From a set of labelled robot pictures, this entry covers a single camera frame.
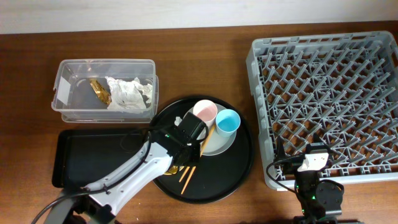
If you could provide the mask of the wooden chopstick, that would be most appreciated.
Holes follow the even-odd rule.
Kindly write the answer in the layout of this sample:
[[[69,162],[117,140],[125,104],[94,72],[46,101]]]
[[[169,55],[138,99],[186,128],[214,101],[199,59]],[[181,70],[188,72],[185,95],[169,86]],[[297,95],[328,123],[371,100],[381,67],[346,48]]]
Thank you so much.
[[[180,179],[179,179],[179,182],[181,182],[181,181],[184,179],[184,177],[186,176],[186,174],[187,174],[187,172],[189,171],[189,169],[190,169],[189,166],[187,166],[187,167],[185,168],[183,174],[181,175],[181,177],[180,177]]]
[[[201,144],[200,157],[203,155],[203,151],[206,149],[206,147],[207,147],[207,145],[208,145],[208,143],[209,143],[209,141],[210,141],[210,139],[211,139],[211,137],[212,137],[212,135],[213,135],[213,133],[215,131],[215,128],[216,128],[215,125],[213,125],[211,127],[208,137]],[[181,190],[181,193],[180,193],[181,195],[183,195],[183,193],[185,192],[185,189],[187,188],[187,186],[188,186],[188,184],[189,184],[189,182],[190,182],[190,180],[191,180],[196,168],[197,168],[196,166],[190,167],[189,171],[187,172],[186,176],[184,177],[185,183],[184,183],[183,188]]]

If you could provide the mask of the yellow bowl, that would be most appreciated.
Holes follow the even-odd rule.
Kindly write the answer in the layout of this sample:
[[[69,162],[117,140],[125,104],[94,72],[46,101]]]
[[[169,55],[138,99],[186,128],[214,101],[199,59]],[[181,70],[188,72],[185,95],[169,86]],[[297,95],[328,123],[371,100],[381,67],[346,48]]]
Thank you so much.
[[[175,175],[183,169],[184,166],[172,166],[168,171],[164,173],[164,175]]]

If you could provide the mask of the pink cup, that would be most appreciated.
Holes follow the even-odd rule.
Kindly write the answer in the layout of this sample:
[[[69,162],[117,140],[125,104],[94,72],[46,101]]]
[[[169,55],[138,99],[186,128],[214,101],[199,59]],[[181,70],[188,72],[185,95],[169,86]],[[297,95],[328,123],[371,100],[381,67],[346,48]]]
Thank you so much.
[[[218,108],[211,100],[200,100],[194,105],[193,114],[210,128],[218,114]]]

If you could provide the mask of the blue cup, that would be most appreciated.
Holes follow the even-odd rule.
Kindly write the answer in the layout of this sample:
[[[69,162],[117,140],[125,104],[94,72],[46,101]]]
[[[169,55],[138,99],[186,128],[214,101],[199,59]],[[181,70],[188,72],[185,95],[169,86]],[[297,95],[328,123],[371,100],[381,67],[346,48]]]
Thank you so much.
[[[235,110],[225,109],[216,116],[216,130],[222,137],[230,137],[240,127],[241,118]]]

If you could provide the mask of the white napkin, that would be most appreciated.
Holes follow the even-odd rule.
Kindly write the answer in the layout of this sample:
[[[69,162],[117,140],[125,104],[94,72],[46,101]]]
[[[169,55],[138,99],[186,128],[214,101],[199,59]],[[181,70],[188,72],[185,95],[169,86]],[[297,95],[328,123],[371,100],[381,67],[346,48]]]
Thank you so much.
[[[113,77],[106,77],[110,89],[111,102],[109,110],[143,110],[152,103],[153,86],[141,84],[138,78],[124,81]]]

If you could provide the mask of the gold snack wrapper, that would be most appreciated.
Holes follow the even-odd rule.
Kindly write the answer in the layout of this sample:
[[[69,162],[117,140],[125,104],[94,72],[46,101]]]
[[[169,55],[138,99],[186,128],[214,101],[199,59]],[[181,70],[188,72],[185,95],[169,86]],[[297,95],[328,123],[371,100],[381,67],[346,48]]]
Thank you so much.
[[[98,99],[105,103],[106,105],[109,105],[111,103],[111,94],[109,93],[109,91],[107,91],[103,85],[101,85],[99,83],[99,81],[95,78],[90,78],[90,85],[94,91],[94,93],[96,94],[96,96],[98,97]]]

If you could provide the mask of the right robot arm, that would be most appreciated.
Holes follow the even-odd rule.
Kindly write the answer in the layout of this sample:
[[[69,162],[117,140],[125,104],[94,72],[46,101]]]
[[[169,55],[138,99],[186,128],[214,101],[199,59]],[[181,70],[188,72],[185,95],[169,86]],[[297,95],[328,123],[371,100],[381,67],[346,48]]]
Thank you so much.
[[[344,187],[333,180],[321,180],[318,175],[328,167],[330,156],[331,149],[323,142],[308,144],[300,156],[294,169],[294,190],[303,215],[294,217],[294,223],[338,223]]]

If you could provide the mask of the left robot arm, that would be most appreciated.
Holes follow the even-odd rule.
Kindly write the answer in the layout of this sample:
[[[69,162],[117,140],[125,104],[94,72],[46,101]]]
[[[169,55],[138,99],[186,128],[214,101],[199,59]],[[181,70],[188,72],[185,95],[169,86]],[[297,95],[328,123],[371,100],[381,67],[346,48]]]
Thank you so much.
[[[33,219],[46,215],[46,223],[114,223],[116,216],[149,182],[164,175],[172,166],[198,163],[201,146],[210,131],[193,113],[179,124],[145,128],[146,141],[125,163],[101,179],[61,196],[43,208]]]

